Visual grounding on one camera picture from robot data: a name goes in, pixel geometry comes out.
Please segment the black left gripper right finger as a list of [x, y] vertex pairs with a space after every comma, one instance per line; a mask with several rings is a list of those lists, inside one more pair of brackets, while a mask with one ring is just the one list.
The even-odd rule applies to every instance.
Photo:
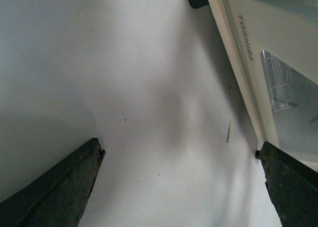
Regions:
[[318, 225], [318, 173], [265, 141], [261, 161], [265, 186], [283, 227]]

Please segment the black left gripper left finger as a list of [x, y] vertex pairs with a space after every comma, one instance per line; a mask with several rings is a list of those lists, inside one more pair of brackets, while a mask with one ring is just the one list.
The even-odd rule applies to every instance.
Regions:
[[0, 204], [2, 227], [77, 227], [105, 156], [92, 138]]

